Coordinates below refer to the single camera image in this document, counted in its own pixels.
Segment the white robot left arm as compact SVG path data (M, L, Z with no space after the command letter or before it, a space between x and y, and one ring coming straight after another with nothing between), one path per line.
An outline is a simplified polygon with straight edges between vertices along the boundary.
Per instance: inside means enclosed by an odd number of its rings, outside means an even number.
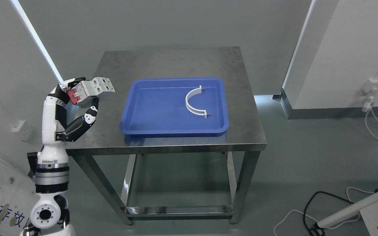
M27 154L30 165L29 176L35 183L39 200L30 213L30 222L23 227L21 236L75 236L75 228L70 222L69 203L65 193L69 184L68 163L38 163L40 152Z

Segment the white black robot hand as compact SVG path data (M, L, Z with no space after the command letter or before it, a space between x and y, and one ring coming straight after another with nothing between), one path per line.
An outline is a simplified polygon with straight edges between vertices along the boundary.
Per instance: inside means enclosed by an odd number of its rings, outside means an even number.
M70 92L75 94L85 77L69 79L58 83L47 95L43 104L42 115L42 150L39 157L60 159L67 157L65 142L78 140L95 123L98 113L99 98L90 95L93 100L84 115L67 123L66 105L71 101Z

